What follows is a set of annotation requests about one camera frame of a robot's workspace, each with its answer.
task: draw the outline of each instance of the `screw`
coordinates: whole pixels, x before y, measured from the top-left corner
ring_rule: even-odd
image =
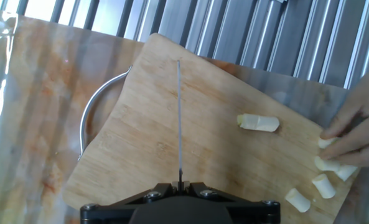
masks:
[[[92,210],[94,208],[97,208],[99,205],[96,204],[96,203],[89,203],[89,204],[86,204],[84,206],[82,206],[83,209],[85,210]]]
[[[203,190],[203,191],[200,192],[200,194],[204,197],[209,197],[209,196],[214,195],[216,193],[212,190]]]
[[[149,198],[156,198],[161,196],[162,194],[156,191],[148,192],[147,197]]]
[[[265,203],[266,205],[278,204],[277,201],[275,200],[263,200],[262,202]]]

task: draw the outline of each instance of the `corrugated metal surface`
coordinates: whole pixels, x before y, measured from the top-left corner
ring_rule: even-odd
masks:
[[[0,0],[25,16],[351,88],[369,71],[369,0]]]

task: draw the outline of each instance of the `wooden cutting board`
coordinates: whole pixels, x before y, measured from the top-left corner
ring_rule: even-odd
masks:
[[[321,127],[154,34],[126,78],[99,135],[87,147],[63,193],[74,208],[109,205],[178,180],[177,60],[182,73],[183,178],[252,201],[281,202],[282,223],[332,223],[353,181],[327,175],[337,190],[324,200],[311,180]],[[276,116],[275,133],[237,126],[242,113]],[[312,201],[299,213],[285,201],[296,187]]]

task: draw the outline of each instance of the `cut food piece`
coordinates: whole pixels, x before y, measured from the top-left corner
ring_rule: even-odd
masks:
[[[336,190],[329,182],[328,177],[325,174],[318,175],[311,181],[317,190],[320,192],[322,198],[332,198],[336,194]]]
[[[357,167],[351,165],[341,165],[339,170],[336,171],[336,175],[343,181],[346,181],[355,171]]]
[[[306,212],[310,209],[310,201],[306,199],[301,193],[299,193],[296,189],[292,189],[285,196],[285,200],[287,200],[291,205],[293,205],[300,212]]]
[[[314,159],[315,166],[321,171],[339,171],[340,163],[338,161],[325,161],[322,160],[319,156],[316,156]]]
[[[335,141],[338,141],[339,139],[340,137],[334,137],[332,139],[319,138],[319,147],[321,149],[325,149],[327,146],[329,146],[330,144],[333,144]]]
[[[236,117],[236,122],[243,129],[255,131],[269,131],[277,130],[279,120],[276,117],[259,116],[255,114],[241,114]]]

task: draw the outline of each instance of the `marble countertop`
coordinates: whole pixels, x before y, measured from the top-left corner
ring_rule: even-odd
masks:
[[[0,12],[0,223],[79,223],[61,192],[80,154],[83,109],[99,86],[128,69],[142,45]],[[323,127],[347,94],[208,60]],[[97,103],[88,139],[103,126],[122,86]],[[369,223],[369,169],[360,173],[336,223]]]

